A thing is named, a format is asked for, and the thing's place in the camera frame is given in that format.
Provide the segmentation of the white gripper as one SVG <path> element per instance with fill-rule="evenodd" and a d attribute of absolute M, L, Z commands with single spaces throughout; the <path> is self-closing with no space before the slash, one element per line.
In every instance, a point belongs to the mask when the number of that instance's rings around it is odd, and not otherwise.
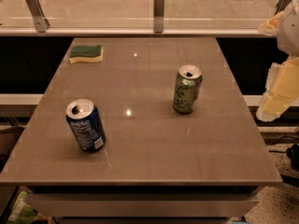
<path fill-rule="evenodd" d="M 258 31 L 262 35 L 278 35 L 278 48 L 288 55 L 299 56 L 299 0 L 292 0 L 284 11 L 262 23 Z M 299 58 L 290 57 L 283 64 L 272 63 L 256 117 L 265 122 L 273 121 L 298 98 Z"/>

